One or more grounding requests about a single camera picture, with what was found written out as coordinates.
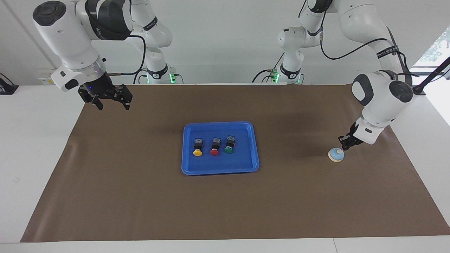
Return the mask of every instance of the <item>brown paper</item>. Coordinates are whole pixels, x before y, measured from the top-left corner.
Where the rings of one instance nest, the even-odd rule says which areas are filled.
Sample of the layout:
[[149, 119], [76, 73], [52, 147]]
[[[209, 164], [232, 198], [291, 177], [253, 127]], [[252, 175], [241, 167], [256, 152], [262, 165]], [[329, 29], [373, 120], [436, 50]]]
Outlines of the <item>brown paper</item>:
[[[350, 86], [130, 86], [87, 104], [22, 242], [450, 235], [390, 128], [327, 156], [362, 106]], [[183, 128], [250, 121], [261, 167], [186, 176]]]

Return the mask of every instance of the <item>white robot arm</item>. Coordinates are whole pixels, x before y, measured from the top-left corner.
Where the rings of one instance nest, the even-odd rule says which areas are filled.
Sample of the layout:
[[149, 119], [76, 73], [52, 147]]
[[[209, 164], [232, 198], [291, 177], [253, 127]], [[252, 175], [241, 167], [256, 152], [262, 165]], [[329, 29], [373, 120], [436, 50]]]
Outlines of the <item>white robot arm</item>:
[[382, 67], [377, 72], [360, 74], [353, 81], [353, 95], [364, 109], [350, 132], [339, 137], [344, 150], [363, 142], [372, 145], [411, 102], [414, 94], [406, 62], [401, 59], [391, 32], [379, 18], [371, 0], [307, 0], [300, 15], [302, 26], [279, 33], [279, 43], [286, 55], [279, 67], [279, 81], [294, 83], [298, 80], [303, 62], [298, 51], [322, 46], [322, 23], [324, 15], [330, 12], [338, 13], [341, 30], [347, 38], [374, 49]]
[[160, 78], [152, 80], [171, 82], [170, 73], [164, 72], [169, 67], [157, 47], [169, 46], [172, 35], [158, 22], [147, 0], [48, 1], [36, 7], [33, 19], [43, 39], [63, 62], [52, 74], [54, 83], [63, 91], [81, 85], [78, 92], [82, 99], [100, 110], [103, 105], [99, 99], [112, 99], [129, 109], [132, 94], [125, 85], [115, 87], [109, 76], [137, 75], [141, 68], [135, 73], [107, 74], [105, 59], [100, 58], [91, 40], [132, 41], [143, 52], [141, 37], [149, 46], [145, 57], [148, 72], [161, 73]]
[[[37, 30], [63, 62], [52, 74], [54, 83], [63, 91], [81, 85], [78, 92], [84, 102], [95, 104], [100, 110], [103, 109], [100, 99], [118, 101], [129, 110], [133, 95], [125, 85], [113, 85], [106, 74], [103, 60], [92, 47], [88, 34], [76, 16], [75, 8], [74, 2], [65, 4], [49, 1], [36, 7], [33, 12]], [[124, 7], [115, 5], [109, 9], [124, 17], [125, 8], [126, 3]], [[124, 39], [131, 33], [130, 22], [127, 22], [126, 18], [116, 19], [114, 24], [110, 24], [111, 30], [103, 30], [101, 26], [97, 26], [95, 20], [91, 21], [94, 24], [93, 30], [105, 39], [106, 36]]]
[[[149, 0], [131, 0], [131, 16], [135, 25], [132, 35], [144, 37], [146, 42], [147, 78], [151, 84], [176, 83], [175, 70], [170, 67], [159, 48], [172, 43], [172, 33], [156, 17]], [[137, 38], [128, 38], [125, 42], [133, 45], [139, 52], [144, 48]]]

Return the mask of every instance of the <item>blue tray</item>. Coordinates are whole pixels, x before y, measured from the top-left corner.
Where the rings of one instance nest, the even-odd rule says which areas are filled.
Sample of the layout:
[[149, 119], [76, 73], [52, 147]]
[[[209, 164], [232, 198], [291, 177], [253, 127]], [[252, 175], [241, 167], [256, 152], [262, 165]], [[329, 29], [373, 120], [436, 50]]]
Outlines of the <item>blue tray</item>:
[[[224, 151], [226, 138], [236, 137], [232, 154]], [[203, 155], [194, 156], [194, 141], [203, 139]], [[219, 155], [209, 154], [213, 138], [221, 138]], [[254, 172], [259, 168], [255, 132], [250, 122], [195, 123], [184, 127], [181, 170], [189, 176]]]

